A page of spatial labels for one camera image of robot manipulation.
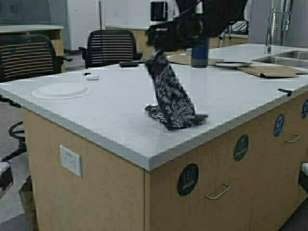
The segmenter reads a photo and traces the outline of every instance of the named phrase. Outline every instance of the patterned cloth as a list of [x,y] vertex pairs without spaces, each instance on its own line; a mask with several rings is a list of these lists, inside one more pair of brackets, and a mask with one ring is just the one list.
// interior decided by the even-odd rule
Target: patterned cloth
[[152,55],[145,65],[154,81],[158,105],[145,108],[148,115],[168,130],[188,128],[206,122],[207,115],[196,115],[193,103],[175,76],[163,51]]

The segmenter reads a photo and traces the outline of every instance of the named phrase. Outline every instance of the wall outlet cover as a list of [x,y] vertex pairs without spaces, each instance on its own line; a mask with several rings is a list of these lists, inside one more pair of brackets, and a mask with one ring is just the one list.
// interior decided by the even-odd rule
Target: wall outlet cover
[[82,177],[80,155],[60,145],[60,157],[61,164],[63,167],[65,167],[75,175]]

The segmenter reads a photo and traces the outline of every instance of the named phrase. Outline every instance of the sink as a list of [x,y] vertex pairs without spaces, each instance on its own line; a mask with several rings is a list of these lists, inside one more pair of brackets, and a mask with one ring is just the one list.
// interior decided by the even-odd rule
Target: sink
[[276,55],[276,56],[282,57],[282,58],[301,59],[301,60],[308,61],[308,52],[304,52],[304,51],[291,51],[291,52],[283,53],[283,54]]
[[291,51],[253,61],[308,69],[308,52]]

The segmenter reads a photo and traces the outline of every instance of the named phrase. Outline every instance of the white plate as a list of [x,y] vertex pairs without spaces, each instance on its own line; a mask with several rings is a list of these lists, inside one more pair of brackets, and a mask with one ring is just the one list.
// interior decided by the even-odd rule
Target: white plate
[[222,66],[222,67],[246,67],[250,66],[252,63],[242,63],[242,62],[221,62],[216,63],[215,66]]
[[32,95],[45,100],[64,100],[87,95],[91,88],[79,83],[53,83],[40,87]]

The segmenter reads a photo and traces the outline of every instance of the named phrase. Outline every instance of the chair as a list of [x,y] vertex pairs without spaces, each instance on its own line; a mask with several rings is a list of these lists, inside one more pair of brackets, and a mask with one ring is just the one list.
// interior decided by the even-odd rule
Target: chair
[[140,60],[136,40],[128,30],[96,30],[90,33],[87,49],[79,47],[86,69],[107,66],[132,60]]
[[[64,60],[72,61],[65,56],[56,56],[50,39],[44,35],[6,35],[0,37],[0,82],[61,73]],[[0,101],[20,108],[20,105],[5,99],[1,95]],[[2,162],[8,162],[26,152],[24,131],[16,130],[22,124],[23,122],[19,122],[10,127],[9,135],[18,139],[19,146],[16,151],[2,159]]]

